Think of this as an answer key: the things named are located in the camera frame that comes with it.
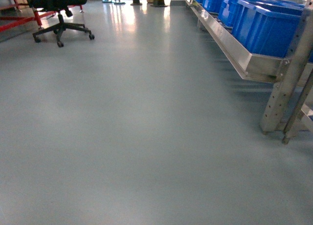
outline red metal frame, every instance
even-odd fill
[[[0,10],[10,9],[10,8],[14,8],[14,7],[19,9],[19,6],[28,6],[28,4],[26,4],[26,3],[17,3],[16,0],[13,0],[13,1],[14,1],[15,4],[12,4],[12,5],[9,5],[9,6],[0,7]],[[43,13],[43,14],[39,14],[38,11],[35,11],[34,9],[33,9],[33,12],[34,12],[34,17],[15,17],[15,16],[12,16],[12,17],[5,17],[5,16],[4,17],[0,17],[0,21],[14,21],[14,22],[11,22],[11,23],[8,23],[8,24],[0,26],[0,32],[3,32],[5,30],[7,30],[7,29],[10,29],[10,28],[22,25],[22,24],[25,24],[25,23],[30,22],[30,21],[36,21],[37,25],[39,27],[41,27],[43,25],[42,22],[41,22],[41,18],[50,16],[50,15],[55,13],[53,11],[49,11],[49,12],[46,12],[46,13]]]

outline shelf post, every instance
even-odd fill
[[[287,144],[291,137],[295,137],[298,131],[301,130],[301,119],[304,115],[302,112],[303,105],[309,105],[308,108],[313,104],[313,70],[301,92],[298,102],[293,109],[293,112],[283,130],[285,137],[283,143]]]
[[[313,2],[307,0],[298,28],[277,73],[279,82],[274,84],[265,112],[261,120],[264,133],[283,130],[281,123],[291,95],[307,64],[313,48]]]

